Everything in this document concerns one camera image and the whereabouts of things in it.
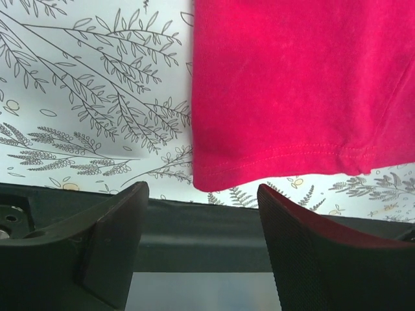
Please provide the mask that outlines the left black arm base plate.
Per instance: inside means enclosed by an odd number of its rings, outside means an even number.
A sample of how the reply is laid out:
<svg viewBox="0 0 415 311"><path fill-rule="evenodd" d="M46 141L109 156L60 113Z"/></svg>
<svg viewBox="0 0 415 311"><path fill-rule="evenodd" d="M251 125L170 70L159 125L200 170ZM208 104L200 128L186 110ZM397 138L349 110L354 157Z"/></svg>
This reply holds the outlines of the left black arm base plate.
<svg viewBox="0 0 415 311"><path fill-rule="evenodd" d="M1 230L10 238L23 238L111 197L110 194L2 183Z"/></svg>

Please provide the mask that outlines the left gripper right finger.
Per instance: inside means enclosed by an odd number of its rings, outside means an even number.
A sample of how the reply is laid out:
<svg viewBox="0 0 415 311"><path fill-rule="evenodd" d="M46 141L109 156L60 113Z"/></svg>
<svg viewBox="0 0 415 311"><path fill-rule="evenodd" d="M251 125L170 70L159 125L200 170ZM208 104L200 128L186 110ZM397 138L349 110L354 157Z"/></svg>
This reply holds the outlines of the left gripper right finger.
<svg viewBox="0 0 415 311"><path fill-rule="evenodd" d="M320 215L268 185L259 214L283 310L413 310L414 225Z"/></svg>

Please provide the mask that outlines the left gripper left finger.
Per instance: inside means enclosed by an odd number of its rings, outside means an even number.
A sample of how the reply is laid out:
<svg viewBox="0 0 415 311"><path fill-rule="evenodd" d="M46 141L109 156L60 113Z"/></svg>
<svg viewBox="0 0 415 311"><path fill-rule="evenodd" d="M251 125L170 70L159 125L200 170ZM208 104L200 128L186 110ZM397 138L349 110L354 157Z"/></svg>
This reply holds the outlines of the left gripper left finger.
<svg viewBox="0 0 415 311"><path fill-rule="evenodd" d="M149 188L137 182L81 213L1 241L2 310L124 310Z"/></svg>

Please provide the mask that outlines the crimson t-shirt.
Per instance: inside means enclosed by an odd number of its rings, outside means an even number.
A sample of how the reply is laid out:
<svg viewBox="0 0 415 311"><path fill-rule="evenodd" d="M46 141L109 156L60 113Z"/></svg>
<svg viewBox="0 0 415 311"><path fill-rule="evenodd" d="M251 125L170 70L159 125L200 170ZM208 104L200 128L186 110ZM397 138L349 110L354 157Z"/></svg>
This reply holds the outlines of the crimson t-shirt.
<svg viewBox="0 0 415 311"><path fill-rule="evenodd" d="M414 161L413 1L196 1L193 184Z"/></svg>

